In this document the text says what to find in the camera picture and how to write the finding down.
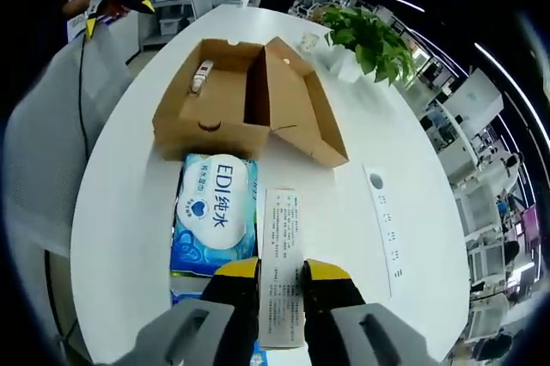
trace black cable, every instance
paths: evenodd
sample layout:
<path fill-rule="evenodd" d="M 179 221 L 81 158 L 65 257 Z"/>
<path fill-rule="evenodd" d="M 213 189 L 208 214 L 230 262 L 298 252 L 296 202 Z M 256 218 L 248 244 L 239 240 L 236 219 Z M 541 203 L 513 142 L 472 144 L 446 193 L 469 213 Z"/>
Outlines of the black cable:
<path fill-rule="evenodd" d="M 84 155 L 86 160 L 89 158 L 88 135 L 83 120 L 83 65 L 84 65 L 84 46 L 86 45 L 86 33 L 82 33 L 82 49 L 80 51 L 80 67 L 78 68 L 78 119 L 80 120 L 80 130 L 84 138 Z"/>
<path fill-rule="evenodd" d="M 78 319 L 75 319 L 75 321 L 72 322 L 72 325 L 70 326 L 69 331 L 68 331 L 67 334 L 65 334 L 64 337 L 63 337 L 63 341 L 64 341 L 64 342 L 68 342 L 68 341 L 69 341 L 69 338 L 70 338 L 71 334 L 75 331 L 76 325 L 77 325 L 77 324 L 78 324 Z"/>

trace small white item on table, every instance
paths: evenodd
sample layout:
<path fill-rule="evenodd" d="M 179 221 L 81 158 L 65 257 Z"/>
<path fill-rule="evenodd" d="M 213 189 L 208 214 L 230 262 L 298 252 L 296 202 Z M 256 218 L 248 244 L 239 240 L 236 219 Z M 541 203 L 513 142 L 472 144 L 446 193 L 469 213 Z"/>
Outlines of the small white item on table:
<path fill-rule="evenodd" d="M 213 66 L 214 66 L 214 62 L 210 61 L 209 59 L 204 61 L 199 66 L 199 68 L 197 69 L 197 72 L 195 73 L 195 76 L 192 78 L 191 87 L 189 88 L 189 92 L 191 94 L 200 93 L 200 89 L 203 86 L 203 83 L 206 81 L 206 78 L 208 78 L 210 71 L 212 71 Z"/>
<path fill-rule="evenodd" d="M 303 52 L 312 52 L 318 42 L 319 35 L 304 33 L 302 36 L 302 42 L 300 42 L 300 50 Z"/>

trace person's hand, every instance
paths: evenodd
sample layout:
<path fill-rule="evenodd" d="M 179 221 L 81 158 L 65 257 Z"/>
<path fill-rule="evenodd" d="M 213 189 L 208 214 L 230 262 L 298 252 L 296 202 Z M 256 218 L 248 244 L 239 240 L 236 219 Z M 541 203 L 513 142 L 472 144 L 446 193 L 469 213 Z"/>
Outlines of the person's hand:
<path fill-rule="evenodd" d="M 112 18 L 116 18 L 118 16 L 125 17 L 128 15 L 128 12 L 130 11 L 124 6 L 110 0 L 105 0 L 104 6 L 101 7 L 101 13 L 103 15 L 111 16 Z"/>
<path fill-rule="evenodd" d="M 66 3 L 62 8 L 65 18 L 69 20 L 77 15 L 83 14 L 86 9 L 88 9 L 90 1 L 91 0 L 72 0 Z M 99 8 L 99 13 L 101 15 L 107 15 L 113 18 L 117 16 L 127 16 L 128 12 L 130 12 L 128 9 L 112 0 L 103 0 Z"/>

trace power strip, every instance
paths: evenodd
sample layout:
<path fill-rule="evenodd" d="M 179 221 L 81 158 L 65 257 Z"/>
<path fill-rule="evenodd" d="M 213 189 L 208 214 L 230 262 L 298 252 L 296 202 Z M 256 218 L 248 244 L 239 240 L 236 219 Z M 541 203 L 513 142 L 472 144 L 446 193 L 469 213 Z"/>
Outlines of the power strip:
<path fill-rule="evenodd" d="M 405 271 L 403 270 L 403 252 L 400 248 L 399 232 L 392 218 L 391 204 L 384 174 L 379 169 L 366 168 L 363 171 L 375 206 L 378 228 L 382 238 L 386 267 L 388 269 L 389 295 L 400 293 Z"/>

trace white wall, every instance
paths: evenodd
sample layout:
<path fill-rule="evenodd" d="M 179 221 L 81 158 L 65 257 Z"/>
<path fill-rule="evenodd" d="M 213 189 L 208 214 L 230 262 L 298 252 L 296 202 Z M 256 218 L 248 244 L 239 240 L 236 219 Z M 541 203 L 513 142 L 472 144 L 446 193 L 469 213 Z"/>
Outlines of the white wall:
<path fill-rule="evenodd" d="M 469 138 L 504 109 L 500 91 L 481 70 L 474 71 L 444 105 L 453 116 L 462 116 L 464 122 L 461 126 Z"/>

